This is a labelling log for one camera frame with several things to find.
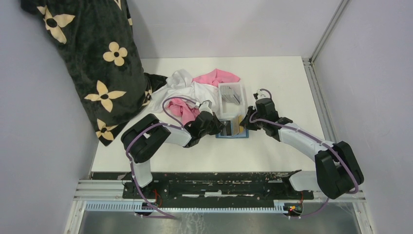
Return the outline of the single dark credit card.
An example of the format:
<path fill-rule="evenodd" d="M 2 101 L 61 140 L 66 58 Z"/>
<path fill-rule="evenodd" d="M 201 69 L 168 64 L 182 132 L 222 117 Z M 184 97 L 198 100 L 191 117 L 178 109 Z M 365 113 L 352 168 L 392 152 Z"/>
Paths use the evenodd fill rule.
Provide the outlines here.
<path fill-rule="evenodd" d="M 223 128 L 223 131 L 222 131 L 221 135 L 223 135 L 223 136 L 232 136 L 233 132 L 232 132 L 232 122 L 231 122 L 231 120 L 226 120 L 226 121 L 223 122 L 223 124 L 224 124 L 225 127 Z"/>

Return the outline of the blue leather card holder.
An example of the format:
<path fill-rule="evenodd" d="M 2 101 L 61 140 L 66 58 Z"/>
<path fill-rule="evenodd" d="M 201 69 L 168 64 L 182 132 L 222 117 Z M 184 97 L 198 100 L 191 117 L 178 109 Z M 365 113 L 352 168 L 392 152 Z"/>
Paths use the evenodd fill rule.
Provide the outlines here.
<path fill-rule="evenodd" d="M 221 123 L 224 125 L 224 128 L 215 135 L 216 138 L 249 138 L 249 131 L 242 127 L 238 120 L 221 120 Z"/>

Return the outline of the gold striped credit card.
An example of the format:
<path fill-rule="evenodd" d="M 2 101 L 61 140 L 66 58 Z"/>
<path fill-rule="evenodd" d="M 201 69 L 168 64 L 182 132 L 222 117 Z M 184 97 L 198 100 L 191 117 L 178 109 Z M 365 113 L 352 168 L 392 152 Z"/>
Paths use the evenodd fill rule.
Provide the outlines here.
<path fill-rule="evenodd" d="M 243 115 L 238 115 L 232 120 L 232 133 L 233 135 L 239 135 L 244 132 L 244 127 L 241 125 L 242 120 L 244 119 Z"/>

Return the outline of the stack of credit cards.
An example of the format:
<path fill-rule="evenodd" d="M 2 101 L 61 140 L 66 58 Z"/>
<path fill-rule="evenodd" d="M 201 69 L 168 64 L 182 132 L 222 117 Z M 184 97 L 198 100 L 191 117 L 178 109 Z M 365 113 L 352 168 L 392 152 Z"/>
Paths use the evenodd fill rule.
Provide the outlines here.
<path fill-rule="evenodd" d="M 241 104 L 240 96 L 230 86 L 223 85 L 223 86 L 220 87 L 220 91 L 221 91 L 222 97 L 224 98 L 224 100 L 226 102 L 233 103 L 233 104 L 236 104 L 236 105 Z"/>

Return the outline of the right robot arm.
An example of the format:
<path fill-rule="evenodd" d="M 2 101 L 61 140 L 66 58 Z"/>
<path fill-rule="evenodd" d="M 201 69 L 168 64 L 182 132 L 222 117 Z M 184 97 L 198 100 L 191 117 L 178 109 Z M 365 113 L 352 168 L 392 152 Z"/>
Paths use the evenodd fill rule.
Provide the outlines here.
<path fill-rule="evenodd" d="M 252 131 L 264 130 L 267 136 L 295 148 L 314 162 L 315 171 L 298 170 L 288 176 L 288 182 L 281 186 L 284 197 L 294 199 L 301 191 L 321 191 L 336 199 L 359 192 L 364 175 L 351 146 L 345 141 L 320 139 L 293 120 L 280 117 L 271 98 L 258 99 L 254 106 L 249 106 L 241 125 Z"/>

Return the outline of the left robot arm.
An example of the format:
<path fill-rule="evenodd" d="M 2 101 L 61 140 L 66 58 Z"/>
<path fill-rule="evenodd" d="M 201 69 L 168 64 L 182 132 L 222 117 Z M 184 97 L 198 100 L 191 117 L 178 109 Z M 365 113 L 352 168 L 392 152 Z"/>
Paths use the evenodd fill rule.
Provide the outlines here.
<path fill-rule="evenodd" d="M 150 159 L 165 143 L 190 148 L 206 135 L 216 135 L 225 128 L 215 113 L 201 111 L 194 121 L 184 127 L 161 122 L 154 114 L 148 114 L 121 137 L 126 156 L 131 166 L 134 191 L 141 198 L 152 195 L 153 177 Z"/>

